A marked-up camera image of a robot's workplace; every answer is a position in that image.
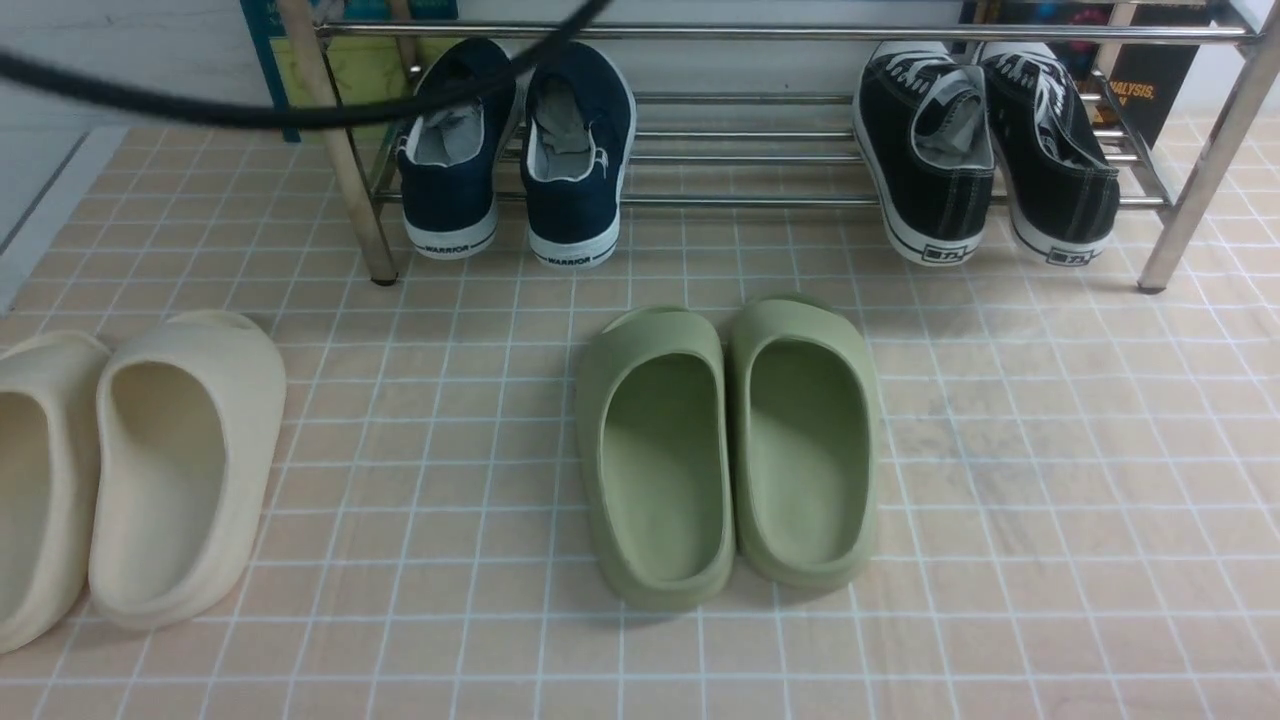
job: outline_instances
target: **poster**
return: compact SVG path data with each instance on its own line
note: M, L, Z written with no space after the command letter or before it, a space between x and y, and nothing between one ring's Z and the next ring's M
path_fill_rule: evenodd
M316 22L385 20L390 13L384 0L310 0L311 13ZM262 67L271 102L284 109L310 106L312 99L302 86L293 49L284 35L284 24L274 0L241 0L244 22ZM457 0L410 0L410 12L417 19L456 19ZM419 40L420 56L424 61L443 53L453 44L452 40ZM339 97L343 102L374 102L390 100L408 94L399 53L393 37L334 37L329 42L329 65L338 82ZM383 128L360 128L357 140L378 141ZM285 131L285 140L297 142L297 131Z

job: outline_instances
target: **brand logo on sole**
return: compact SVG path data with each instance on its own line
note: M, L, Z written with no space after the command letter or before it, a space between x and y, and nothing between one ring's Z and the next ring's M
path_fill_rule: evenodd
M959 263L965 259L964 250L950 250L946 247L938 247L936 245L925 245L924 251L920 252L920 260L925 263L933 263L936 265L947 265L952 263Z
M1088 265L1097 258L1093 252L1068 252L1065 250L1050 250L1048 255L1044 256L1044 261L1050 265L1061 265L1064 268L1083 268Z
M458 252L466 252L467 250L474 250L475 245L460 245L457 247L428 247L428 252L435 252L436 255L457 255Z
M543 258L543 260L547 260L552 265L559 265L562 268L573 268L576 265L586 265L588 263L591 261L591 258L590 256L586 256L586 258L573 258L571 260L563 260L561 258Z

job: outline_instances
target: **sneaker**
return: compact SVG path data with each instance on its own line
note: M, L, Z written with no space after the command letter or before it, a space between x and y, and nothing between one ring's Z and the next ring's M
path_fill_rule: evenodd
M500 72L511 64L492 40L454 45L422 74L415 95ZM493 170L520 124L516 83L467 105L413 120L396 151L404 227L428 258L470 258L493 242L498 202Z
M893 250L964 263L982 242L995 159L982 72L941 42L882 42L855 79L854 131Z
M988 42L978 64L1014 234L1050 265L1088 265L1110 240L1120 181L1075 83L1043 42Z
M525 113L529 245L547 265L594 268L618 245L635 95L608 58L571 42L534 70Z

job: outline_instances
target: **metal rod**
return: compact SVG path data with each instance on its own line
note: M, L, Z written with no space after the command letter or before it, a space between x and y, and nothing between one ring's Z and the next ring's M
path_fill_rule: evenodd
M556 29L544 22L330 22L321 36L372 35L419 37L483 36L536 40ZM940 40L1046 42L1092 41L1139 45L1236 44L1254 36L1239 27L1114 27L1114 26L716 26L671 23L602 23L582 31L582 40Z
M372 193L387 190L396 181L396 160L392 159L392 155L396 152L396 146L399 145L399 138L407 133L407 122L387 126L383 142L378 147L378 154L374 155L374 167L369 173L369 177L372 178Z
M1097 92L1082 92L1080 100L1097 105ZM814 92L636 92L641 105L844 105L854 104L852 95Z
M1151 149L1147 147L1147 141L1143 140L1142 133L1129 122L1129 114L1124 111L1124 106L1116 99L1115 92L1111 90L1111 83L1098 70L1093 70L1093 82L1102 88L1102 96L1106 99L1106 102L1115 109L1115 114L1120 119L1120 127L1124 128L1129 145L1133 146L1134 161L1130 165L1133 167L1134 178L1142 186L1142 191L1162 199L1166 206L1171 206L1174 204L1174 195L1169 191L1169 183L1165 182L1165 178L1161 177L1160 170L1156 168L1156 161L1151 155Z
M524 140L529 131L521 127L516 131L516 140ZM1128 136L1120 128L1097 128L1093 131L1094 137L1098 140L1124 140ZM750 141L774 141L774 142L838 142L838 141L852 141L854 131L851 129L831 129L831 131L741 131L741 129L727 129L727 131L701 131L701 129L641 129L636 131L636 140L648 140L654 142L664 141L704 141L704 142L750 142Z
M1262 23L1258 22L1258 17L1253 14L1253 10L1245 6L1240 0L1220 0L1219 3L1208 4L1210 18L1221 27L1238 27L1244 28L1247 32L1261 37L1262 33L1258 28ZM1236 45L1240 56L1249 59L1256 50L1254 44Z
M311 24L311 5L307 0L276 0L289 46L298 63L302 85L317 105L338 105L338 96L329 86L329 73L325 68L324 49ZM325 131L325 150L351 218L351 228L360 242L370 278L379 284L396 282L396 261L392 259L383 225L370 202L365 173L356 158L356 149L348 135L340 129Z
M518 163L520 151L508 149L502 154L503 163ZM809 155L712 155L712 154L644 154L631 155L631 161L637 165L860 165L863 155L860 152L838 152ZM1115 152L1107 155L1107 161L1116 167L1128 167L1138 163L1138 155L1133 152Z
M1240 143L1280 73L1280 3L1271 5L1262 26L1262 37L1254 53L1244 60L1244 68L1222 104L1222 111L1208 133L1204 149L1165 218L1165 229L1138 278L1138 288L1143 292L1155 293L1169 287L1192 234L1204 218L1210 201L1222 184L1231 160L1240 150Z
M502 202L524 202L524 192L499 192L498 200ZM396 204L403 197L397 191L383 191L374 195L374 202ZM992 205L1005 205L1007 197L996 193L991 197ZM623 193L622 204L627 206L654 206L654 208L879 208L879 200L874 195L777 195L777 196L751 196L751 195L645 195ZM1125 210L1156 210L1164 208L1165 202L1158 197L1134 196L1121 197L1120 208Z

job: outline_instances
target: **rack leg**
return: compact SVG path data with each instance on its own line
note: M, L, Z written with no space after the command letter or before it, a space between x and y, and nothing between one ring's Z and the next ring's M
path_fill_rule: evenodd
M1155 295L1169 286L1183 252L1187 251L1187 245L1190 243L1192 234L1204 218L1210 201L1226 177L1231 160L1235 159L1245 133L1249 132L1262 108L1262 101L1266 100L1276 74L1280 73L1280 3L1272 5L1267 14L1256 51L1245 55L1244 68L1240 69L1235 86L1226 96L1222 111L1213 123L1213 129L1187 178L1187 184L1183 186L1178 201L1164 215L1165 229L1160 233L1160 240L1147 259L1147 266L1138 278L1140 292Z
M276 8L280 10L280 19L284 22L284 31L289 37L307 92L319 105L337 106L338 97L329 85L324 50L311 22L311 4L307 0L276 0ZM356 240L360 241L370 279L381 286L394 284L396 261L387 245L387 236L383 234L383 224L369 200L369 184L356 158L351 136L340 129L324 131L321 136L338 179L338 191L347 205L347 217L351 218L351 227L356 232Z

